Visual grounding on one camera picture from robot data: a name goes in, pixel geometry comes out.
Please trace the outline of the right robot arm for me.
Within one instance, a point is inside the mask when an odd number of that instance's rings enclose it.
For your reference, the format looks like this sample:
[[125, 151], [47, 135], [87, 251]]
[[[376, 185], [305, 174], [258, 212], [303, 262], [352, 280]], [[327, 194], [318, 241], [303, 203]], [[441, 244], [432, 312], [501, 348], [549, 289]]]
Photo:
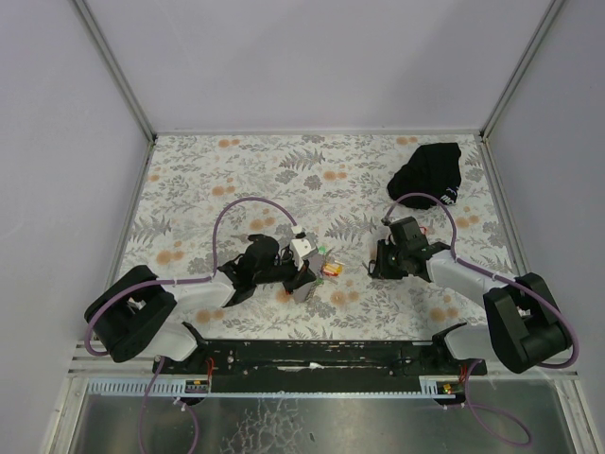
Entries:
[[457, 256], [452, 245], [430, 243], [413, 217], [385, 218], [383, 224], [389, 237], [377, 242], [376, 258], [369, 263], [371, 278], [415, 276], [483, 307], [495, 356], [513, 373], [534, 366], [563, 369], [577, 361], [577, 336], [540, 275], [511, 278], [483, 269]]

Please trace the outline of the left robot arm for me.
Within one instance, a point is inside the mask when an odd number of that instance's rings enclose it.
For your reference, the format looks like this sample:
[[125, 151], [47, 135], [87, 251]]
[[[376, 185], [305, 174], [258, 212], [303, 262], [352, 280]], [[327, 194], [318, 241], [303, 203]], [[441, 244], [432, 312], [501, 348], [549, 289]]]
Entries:
[[161, 280], [147, 266], [132, 268], [86, 309], [87, 351], [116, 363], [143, 353], [183, 361], [200, 341], [184, 322], [169, 320], [175, 310], [237, 306], [258, 287], [275, 283], [304, 300], [320, 266], [314, 242], [303, 232], [283, 248], [271, 236], [250, 235], [248, 241], [246, 251], [208, 276]]

